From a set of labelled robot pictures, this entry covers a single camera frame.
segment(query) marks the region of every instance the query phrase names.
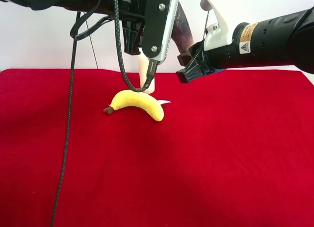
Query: red tablecloth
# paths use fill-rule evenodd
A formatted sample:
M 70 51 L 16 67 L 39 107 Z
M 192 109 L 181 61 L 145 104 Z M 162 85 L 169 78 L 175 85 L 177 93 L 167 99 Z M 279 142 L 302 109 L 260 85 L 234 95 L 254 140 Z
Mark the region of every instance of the red tablecloth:
M 0 73 L 1 227 L 49 226 L 68 84 L 69 70 Z M 156 85 L 171 101 L 162 122 L 109 116 L 120 73 L 76 70 L 55 227 L 314 226 L 314 86 L 301 72 Z

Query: white tag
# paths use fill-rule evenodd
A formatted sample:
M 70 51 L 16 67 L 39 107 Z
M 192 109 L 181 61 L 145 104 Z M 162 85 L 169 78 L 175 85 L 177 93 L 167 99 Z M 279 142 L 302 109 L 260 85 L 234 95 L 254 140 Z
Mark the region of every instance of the white tag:
M 165 103 L 171 103 L 170 101 L 158 101 L 158 103 L 160 103 L 160 105 L 165 104 Z
M 239 49 L 240 49 L 240 54 L 251 53 L 251 41 L 240 42 Z

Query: white plastic mount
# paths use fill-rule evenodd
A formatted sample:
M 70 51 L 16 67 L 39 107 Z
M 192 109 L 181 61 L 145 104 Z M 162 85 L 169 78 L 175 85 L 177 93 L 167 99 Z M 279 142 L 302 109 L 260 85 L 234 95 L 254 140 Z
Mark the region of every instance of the white plastic mount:
M 161 44 L 161 50 L 159 55 L 157 55 L 155 58 L 152 58 L 154 60 L 157 60 L 160 62 L 160 64 L 165 61 L 169 49 L 170 39 L 171 39 L 171 33 L 173 29 L 173 25 L 175 22 L 175 17 L 178 9 L 178 3 L 179 0 L 170 0 L 170 6 L 168 10 L 168 16 L 166 21 L 166 27 L 163 34 L 162 44 Z
M 248 22 L 249 12 L 245 12 L 241 0 L 202 0 L 201 7 L 212 8 L 218 21 L 207 28 L 205 51 L 231 44 L 236 27 L 242 22 Z

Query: banana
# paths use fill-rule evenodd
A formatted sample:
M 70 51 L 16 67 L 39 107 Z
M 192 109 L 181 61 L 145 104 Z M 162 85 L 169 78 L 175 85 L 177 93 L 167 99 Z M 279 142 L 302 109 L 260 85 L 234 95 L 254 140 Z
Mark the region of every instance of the banana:
M 120 91 L 113 98 L 111 105 L 104 109 L 104 113 L 111 114 L 121 108 L 135 106 L 144 109 L 153 119 L 160 122 L 164 113 L 160 103 L 152 96 L 132 90 Z

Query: white cylinder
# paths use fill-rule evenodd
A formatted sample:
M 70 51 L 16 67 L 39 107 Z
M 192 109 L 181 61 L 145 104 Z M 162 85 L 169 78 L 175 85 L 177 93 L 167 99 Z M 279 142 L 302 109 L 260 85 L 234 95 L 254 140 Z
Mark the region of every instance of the white cylinder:
M 138 61 L 139 61 L 139 80 L 140 80 L 141 87 L 143 87 L 144 83 L 146 81 L 146 73 L 147 73 L 147 70 L 148 70 L 149 60 L 144 55 L 143 51 L 142 50 L 140 50 L 140 51 L 141 51 L 141 54 L 138 57 Z M 147 90 L 145 90 L 144 92 L 147 93 L 147 94 L 151 94 L 154 91 L 155 91 L 155 78 L 152 80 L 152 83 L 149 86 L 149 88 Z

